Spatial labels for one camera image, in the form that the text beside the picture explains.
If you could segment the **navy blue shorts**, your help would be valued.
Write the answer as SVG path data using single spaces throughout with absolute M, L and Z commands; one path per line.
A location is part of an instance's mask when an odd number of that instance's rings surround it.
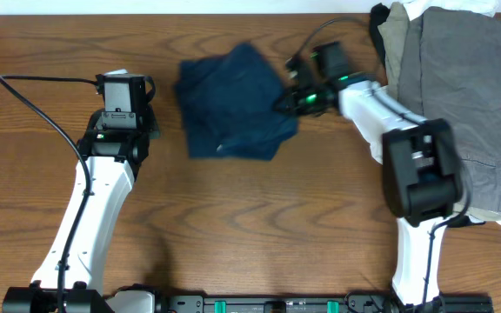
M 274 111 L 284 86 L 249 43 L 221 56 L 184 60 L 174 85 L 191 158 L 270 161 L 295 136 L 295 117 Z

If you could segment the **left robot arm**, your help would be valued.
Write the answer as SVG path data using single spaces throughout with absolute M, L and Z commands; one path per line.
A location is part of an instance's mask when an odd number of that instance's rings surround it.
M 167 299 L 141 284 L 104 295 L 104 265 L 124 201 L 159 136 L 153 79 L 117 70 L 92 81 L 104 107 L 70 143 L 76 179 L 57 235 L 27 287 L 8 289 L 4 312 L 165 312 Z

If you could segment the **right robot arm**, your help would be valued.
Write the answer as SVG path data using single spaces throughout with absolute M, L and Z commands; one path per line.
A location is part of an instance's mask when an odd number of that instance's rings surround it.
M 275 104 L 293 116 L 319 115 L 335 108 L 352 122 L 382 166 L 384 199 L 397 219 L 397 267 L 388 312 L 443 310 L 438 265 L 445 229 L 462 199 L 463 166 L 451 126 L 429 120 L 390 97 L 370 75 L 354 72 L 337 42 L 313 49 L 316 79 L 299 52 L 285 68 L 294 84 Z

